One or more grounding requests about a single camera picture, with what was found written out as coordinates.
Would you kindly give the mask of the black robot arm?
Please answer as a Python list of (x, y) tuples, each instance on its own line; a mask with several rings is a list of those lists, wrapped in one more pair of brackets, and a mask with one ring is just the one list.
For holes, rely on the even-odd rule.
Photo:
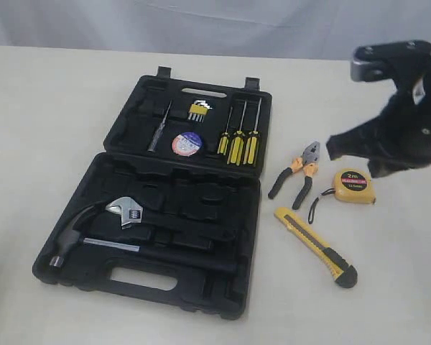
[(395, 92), (374, 118), (330, 136), (329, 158), (365, 158), (373, 178), (430, 166), (431, 43), (411, 40), (357, 47), (351, 79), (391, 80)]

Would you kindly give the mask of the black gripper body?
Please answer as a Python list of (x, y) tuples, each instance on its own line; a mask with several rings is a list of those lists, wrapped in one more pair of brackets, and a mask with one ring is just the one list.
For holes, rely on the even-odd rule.
[(380, 143), (388, 159), (405, 157), (411, 168), (431, 164), (431, 77), (420, 78), (411, 89), (398, 89), (381, 115)]

